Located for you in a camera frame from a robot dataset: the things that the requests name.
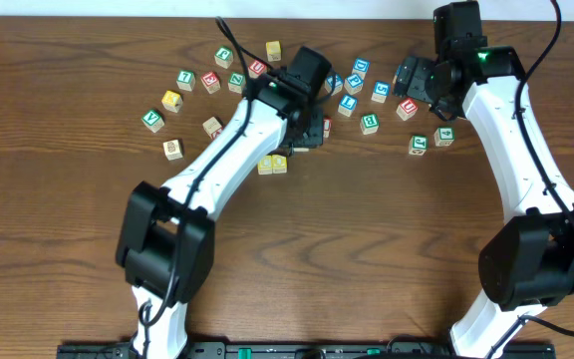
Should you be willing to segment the yellow letter O block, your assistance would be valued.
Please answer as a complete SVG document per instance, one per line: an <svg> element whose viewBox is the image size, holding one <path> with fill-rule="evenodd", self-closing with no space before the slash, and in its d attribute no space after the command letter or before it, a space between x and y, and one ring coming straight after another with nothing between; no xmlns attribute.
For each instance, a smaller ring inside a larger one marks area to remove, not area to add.
<svg viewBox="0 0 574 359"><path fill-rule="evenodd" d="M281 155L273 155L272 172L274 174L285 174L287 171L287 158Z"/></svg>

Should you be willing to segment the yellow letter C block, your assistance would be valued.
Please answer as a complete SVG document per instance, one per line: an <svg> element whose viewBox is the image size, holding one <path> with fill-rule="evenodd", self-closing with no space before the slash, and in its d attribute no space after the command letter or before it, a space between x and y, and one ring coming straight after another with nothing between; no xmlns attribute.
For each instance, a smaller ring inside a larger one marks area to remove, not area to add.
<svg viewBox="0 0 574 359"><path fill-rule="evenodd" d="M262 176L273 174L273 162L271 156L264 156L257 164L258 173Z"/></svg>

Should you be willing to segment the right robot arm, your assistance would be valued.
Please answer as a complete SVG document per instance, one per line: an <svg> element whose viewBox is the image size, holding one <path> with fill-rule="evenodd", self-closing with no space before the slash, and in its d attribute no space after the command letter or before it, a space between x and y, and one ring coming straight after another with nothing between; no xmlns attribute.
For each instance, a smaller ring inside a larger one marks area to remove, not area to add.
<svg viewBox="0 0 574 359"><path fill-rule="evenodd" d="M497 182L504 226L478 258L481 291L450 330L459 357L498 358L540 313L574 294L574 190L550 154L511 47L449 50L436 60L406 57L394 93L429 104L443 121L468 120Z"/></svg>

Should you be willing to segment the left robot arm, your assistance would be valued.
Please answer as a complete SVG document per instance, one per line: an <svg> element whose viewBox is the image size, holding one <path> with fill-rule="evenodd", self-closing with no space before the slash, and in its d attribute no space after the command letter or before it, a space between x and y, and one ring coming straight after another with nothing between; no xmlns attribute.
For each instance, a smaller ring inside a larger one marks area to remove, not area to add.
<svg viewBox="0 0 574 359"><path fill-rule="evenodd" d="M187 305L214 260L215 223L225 205L266 155L322 143L318 93L322 75L262 75L224 130L162 186L145 181L129 196L116 263L138 304L133 358L180 358Z"/></svg>

